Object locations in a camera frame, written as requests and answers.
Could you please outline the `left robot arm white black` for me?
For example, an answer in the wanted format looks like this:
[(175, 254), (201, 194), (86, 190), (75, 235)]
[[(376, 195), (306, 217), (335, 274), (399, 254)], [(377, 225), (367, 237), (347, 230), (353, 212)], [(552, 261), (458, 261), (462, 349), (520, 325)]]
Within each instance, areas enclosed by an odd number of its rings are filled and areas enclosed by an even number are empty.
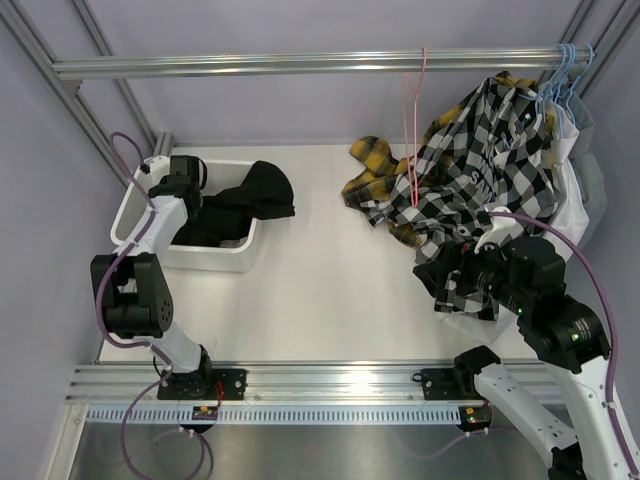
[(161, 260), (179, 230), (199, 213), (206, 167), (194, 156), (169, 158), (169, 173), (144, 190), (145, 210), (127, 239), (90, 264), (98, 327), (119, 349), (146, 348), (164, 365), (161, 385), (194, 399), (208, 396), (215, 376), (206, 349), (174, 322), (175, 307)]

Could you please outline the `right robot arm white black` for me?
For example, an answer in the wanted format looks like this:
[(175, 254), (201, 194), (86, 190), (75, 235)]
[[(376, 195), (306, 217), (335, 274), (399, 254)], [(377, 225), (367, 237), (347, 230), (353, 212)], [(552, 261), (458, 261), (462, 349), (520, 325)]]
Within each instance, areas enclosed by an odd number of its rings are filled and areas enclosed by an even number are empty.
[(520, 237), (502, 247), (450, 243), (414, 273), (432, 294), (443, 293), (449, 275), (458, 273), (463, 295), (483, 294), (514, 313), (571, 422), (542, 406), (485, 345), (454, 358), (455, 392), (496, 407), (536, 450), (551, 479), (636, 479), (639, 449), (609, 376), (613, 345), (596, 313), (567, 294), (565, 267), (549, 241)]

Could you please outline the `pink wire hanger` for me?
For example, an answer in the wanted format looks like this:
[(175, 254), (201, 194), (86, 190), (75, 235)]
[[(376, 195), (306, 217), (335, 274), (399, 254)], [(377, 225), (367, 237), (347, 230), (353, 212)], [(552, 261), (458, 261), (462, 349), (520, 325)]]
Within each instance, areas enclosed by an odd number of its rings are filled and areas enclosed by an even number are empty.
[(417, 175), (418, 163), (418, 110), (421, 86), (428, 62), (428, 53), (425, 46), (421, 47), (421, 64), (417, 83), (412, 84), (411, 75), (408, 72), (402, 74), (402, 111), (405, 157), (407, 162), (407, 177), (409, 181), (410, 205), (416, 208), (419, 202), (419, 180)]

